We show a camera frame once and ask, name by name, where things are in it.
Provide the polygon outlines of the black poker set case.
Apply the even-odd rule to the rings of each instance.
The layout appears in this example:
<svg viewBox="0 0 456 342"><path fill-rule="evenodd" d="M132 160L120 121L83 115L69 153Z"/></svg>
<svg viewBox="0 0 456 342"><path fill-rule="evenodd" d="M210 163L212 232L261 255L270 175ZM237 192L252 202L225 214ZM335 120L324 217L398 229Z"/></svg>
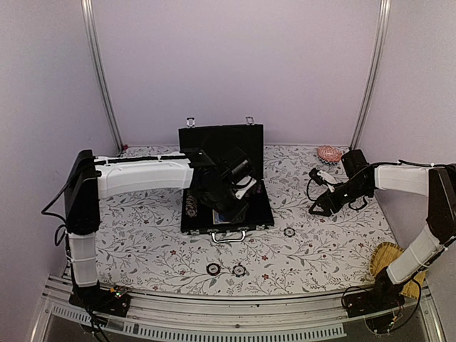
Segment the black poker set case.
<svg viewBox="0 0 456 342"><path fill-rule="evenodd" d="M263 230L274 226L274 218L264 183L264 127L247 118L245 124L187 126L178 131L180 152L190 160L193 176L184 190L180 231L187 235ZM240 223L214 225L213 209L201 203L201 186L210 182L223 182L234 193L234 185L246 176L255 178L256 184L241 198L248 203L245 220ZM185 214L188 195L198 201L194 218Z"/></svg>

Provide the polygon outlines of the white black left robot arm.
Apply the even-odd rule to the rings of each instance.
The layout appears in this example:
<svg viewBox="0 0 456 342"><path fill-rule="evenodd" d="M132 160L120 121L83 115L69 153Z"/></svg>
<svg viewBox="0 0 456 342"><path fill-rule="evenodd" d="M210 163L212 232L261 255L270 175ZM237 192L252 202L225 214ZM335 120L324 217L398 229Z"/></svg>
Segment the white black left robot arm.
<svg viewBox="0 0 456 342"><path fill-rule="evenodd" d="M73 291L90 309L100 309L106 302L95 261L101 199L145 190L189 190L197 201L237 224L244 221L249 196L259 183L253 162L237 147L220 158L204 150L142 157L96 157L92 150L82 150L41 214L62 221Z"/></svg>

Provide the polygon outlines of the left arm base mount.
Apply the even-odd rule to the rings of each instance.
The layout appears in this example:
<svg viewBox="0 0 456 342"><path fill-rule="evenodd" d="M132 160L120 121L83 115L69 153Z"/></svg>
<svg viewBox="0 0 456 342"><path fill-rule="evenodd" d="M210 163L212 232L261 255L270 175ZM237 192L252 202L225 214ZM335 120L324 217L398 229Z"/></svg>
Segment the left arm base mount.
<svg viewBox="0 0 456 342"><path fill-rule="evenodd" d="M74 286L69 303L93 313L125 318L130 308L131 296L121 290L102 289L97 284L89 287Z"/></svg>

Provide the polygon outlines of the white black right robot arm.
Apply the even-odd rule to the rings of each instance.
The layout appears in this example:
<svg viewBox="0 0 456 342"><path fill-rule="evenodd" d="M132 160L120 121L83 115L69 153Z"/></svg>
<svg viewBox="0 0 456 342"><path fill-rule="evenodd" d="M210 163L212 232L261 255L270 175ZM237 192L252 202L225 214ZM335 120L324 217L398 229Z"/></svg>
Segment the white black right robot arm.
<svg viewBox="0 0 456 342"><path fill-rule="evenodd" d="M356 200L377 191L396 191L427 198L427 218L407 249L375 277L368 296L373 310L382 311L418 272L428 268L455 241L455 165L397 162L369 163L361 150L341 158L347 180L338 182L316 168L309 177L326 191L313 200L310 213L330 217Z"/></svg>

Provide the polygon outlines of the black white poker chip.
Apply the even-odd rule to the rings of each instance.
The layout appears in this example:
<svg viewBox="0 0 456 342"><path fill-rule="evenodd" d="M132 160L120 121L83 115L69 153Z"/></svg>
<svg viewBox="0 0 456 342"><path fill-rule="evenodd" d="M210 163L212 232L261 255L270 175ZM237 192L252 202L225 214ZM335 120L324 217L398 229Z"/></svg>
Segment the black white poker chip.
<svg viewBox="0 0 456 342"><path fill-rule="evenodd" d="M295 230L291 227L287 227L286 229L284 229L284 235L286 237L293 237L295 234L296 234Z"/></svg>
<svg viewBox="0 0 456 342"><path fill-rule="evenodd" d="M207 265L206 270L210 276L216 276L220 273L221 266L216 263L210 263Z"/></svg>

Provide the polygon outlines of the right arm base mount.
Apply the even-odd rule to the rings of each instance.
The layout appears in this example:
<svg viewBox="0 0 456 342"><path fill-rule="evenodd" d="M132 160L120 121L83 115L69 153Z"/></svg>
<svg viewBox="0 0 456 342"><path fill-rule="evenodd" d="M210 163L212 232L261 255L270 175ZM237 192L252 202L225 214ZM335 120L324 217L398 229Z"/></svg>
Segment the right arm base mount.
<svg viewBox="0 0 456 342"><path fill-rule="evenodd" d="M377 335L390 333L403 314L401 294L381 299L373 290L351 286L343 292L341 305L349 318L363 317L368 330Z"/></svg>

